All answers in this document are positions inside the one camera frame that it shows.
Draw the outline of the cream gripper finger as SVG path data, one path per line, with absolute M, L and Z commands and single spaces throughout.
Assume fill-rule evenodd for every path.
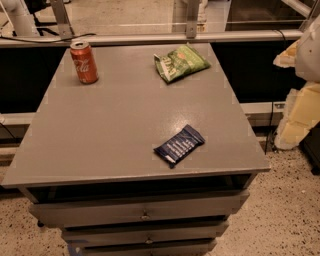
M 278 149 L 296 147 L 320 122 L 320 84 L 307 82 L 300 90 L 291 89 L 285 101 L 274 144 Z
M 273 64 L 281 68 L 294 67 L 296 63 L 298 40 L 292 43 L 286 50 L 281 52 L 273 60 Z

